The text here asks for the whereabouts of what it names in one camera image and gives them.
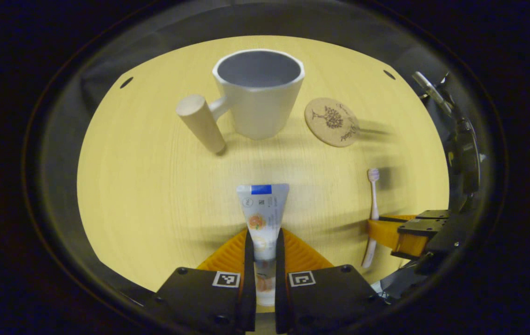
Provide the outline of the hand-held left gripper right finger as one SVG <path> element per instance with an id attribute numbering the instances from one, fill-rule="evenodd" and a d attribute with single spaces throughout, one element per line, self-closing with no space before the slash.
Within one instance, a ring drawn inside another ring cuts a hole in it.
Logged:
<path id="1" fill-rule="evenodd" d="M 352 265 L 335 266 L 295 234 L 277 238 L 275 322 L 288 335 L 354 335 L 387 304 Z"/>

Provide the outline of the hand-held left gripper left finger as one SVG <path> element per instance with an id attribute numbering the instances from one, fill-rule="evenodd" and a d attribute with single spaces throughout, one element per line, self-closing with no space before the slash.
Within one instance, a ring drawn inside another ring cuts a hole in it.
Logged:
<path id="1" fill-rule="evenodd" d="M 256 288 L 252 238 L 244 229 L 197 268 L 178 267 L 146 303 L 148 316 L 173 334 L 254 331 Z"/>

